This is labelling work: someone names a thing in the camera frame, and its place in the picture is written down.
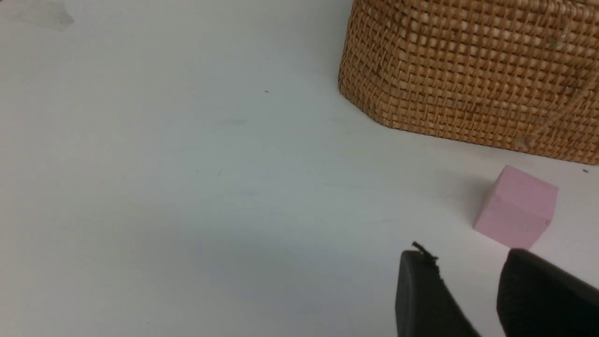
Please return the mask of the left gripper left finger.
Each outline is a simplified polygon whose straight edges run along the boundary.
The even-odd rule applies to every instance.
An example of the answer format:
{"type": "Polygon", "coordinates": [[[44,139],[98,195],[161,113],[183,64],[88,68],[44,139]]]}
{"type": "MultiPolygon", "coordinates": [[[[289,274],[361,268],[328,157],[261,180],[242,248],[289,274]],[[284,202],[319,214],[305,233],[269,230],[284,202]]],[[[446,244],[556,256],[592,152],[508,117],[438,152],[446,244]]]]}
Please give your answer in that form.
{"type": "Polygon", "coordinates": [[[440,275],[438,258],[417,242],[402,252],[395,298],[399,337],[479,337],[440,275]]]}

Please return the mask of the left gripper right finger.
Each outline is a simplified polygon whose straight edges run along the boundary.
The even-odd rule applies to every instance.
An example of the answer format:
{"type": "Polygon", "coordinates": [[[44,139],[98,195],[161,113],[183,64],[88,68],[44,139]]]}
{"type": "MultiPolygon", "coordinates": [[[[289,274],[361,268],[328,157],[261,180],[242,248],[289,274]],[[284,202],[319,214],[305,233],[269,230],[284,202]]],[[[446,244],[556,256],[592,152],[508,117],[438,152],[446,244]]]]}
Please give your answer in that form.
{"type": "Polygon", "coordinates": [[[596,337],[599,291],[525,249],[508,253],[497,292],[507,337],[596,337]]]}

